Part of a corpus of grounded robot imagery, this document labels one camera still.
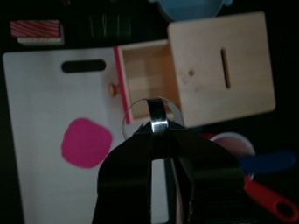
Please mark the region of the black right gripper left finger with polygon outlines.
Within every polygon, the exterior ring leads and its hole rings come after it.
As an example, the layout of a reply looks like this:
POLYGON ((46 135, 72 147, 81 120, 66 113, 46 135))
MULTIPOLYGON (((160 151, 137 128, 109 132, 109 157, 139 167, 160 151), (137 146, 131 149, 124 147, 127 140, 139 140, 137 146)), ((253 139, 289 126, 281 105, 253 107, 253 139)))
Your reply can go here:
POLYGON ((168 224, 168 131, 147 124, 108 153, 97 172, 92 224, 168 224))

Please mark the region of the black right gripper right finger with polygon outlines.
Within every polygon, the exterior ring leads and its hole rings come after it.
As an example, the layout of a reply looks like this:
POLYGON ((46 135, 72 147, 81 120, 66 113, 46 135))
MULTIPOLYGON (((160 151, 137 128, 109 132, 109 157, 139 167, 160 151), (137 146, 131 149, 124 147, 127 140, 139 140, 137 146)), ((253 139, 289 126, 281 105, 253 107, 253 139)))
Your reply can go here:
POLYGON ((240 224, 245 196, 239 161, 180 124, 171 122, 169 132, 185 224, 240 224))

